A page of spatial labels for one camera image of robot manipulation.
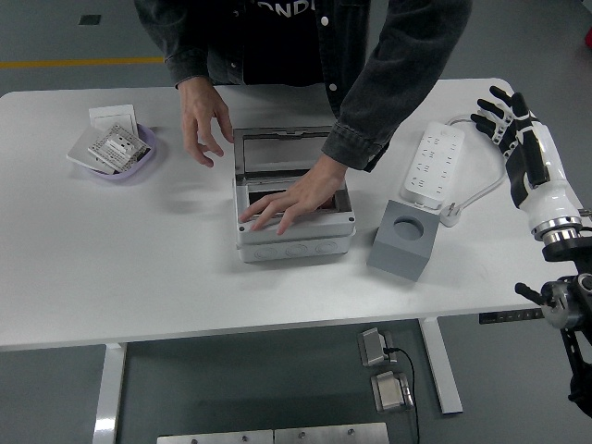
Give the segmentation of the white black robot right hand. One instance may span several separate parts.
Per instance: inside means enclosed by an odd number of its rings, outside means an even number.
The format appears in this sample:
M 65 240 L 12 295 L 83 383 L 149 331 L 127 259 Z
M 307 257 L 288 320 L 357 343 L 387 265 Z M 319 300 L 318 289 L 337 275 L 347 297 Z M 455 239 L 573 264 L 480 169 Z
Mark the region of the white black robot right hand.
M 581 227 L 549 128 L 535 117 L 521 93 L 509 94 L 495 85 L 489 92 L 495 100 L 479 99 L 470 119 L 499 148 L 513 204 L 527 214 L 535 239 L 540 241 L 556 227 Z

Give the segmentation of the person's left hand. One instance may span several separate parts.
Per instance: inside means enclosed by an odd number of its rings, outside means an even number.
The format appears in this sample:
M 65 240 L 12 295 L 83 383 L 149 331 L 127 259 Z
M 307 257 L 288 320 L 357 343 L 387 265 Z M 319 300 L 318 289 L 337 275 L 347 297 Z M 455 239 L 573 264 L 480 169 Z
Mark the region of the person's left hand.
M 322 154 L 314 166 L 285 191 L 267 194 L 247 207 L 239 215 L 239 221 L 246 222 L 258 215 L 251 230 L 260 230 L 273 216 L 282 213 L 277 234 L 283 235 L 297 217 L 312 213 L 336 192 L 347 170 L 347 166 Z

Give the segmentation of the person's right hand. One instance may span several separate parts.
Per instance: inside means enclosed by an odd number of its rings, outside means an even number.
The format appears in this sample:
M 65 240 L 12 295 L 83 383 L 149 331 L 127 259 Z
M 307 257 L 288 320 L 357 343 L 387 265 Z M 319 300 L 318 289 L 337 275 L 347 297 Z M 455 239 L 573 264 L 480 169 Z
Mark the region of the person's right hand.
M 215 162 L 211 155 L 224 156 L 223 149 L 212 133 L 212 122 L 217 123 L 227 142 L 234 142 L 228 106 L 206 77 L 183 80 L 177 89 L 183 148 L 200 165 L 212 168 Z

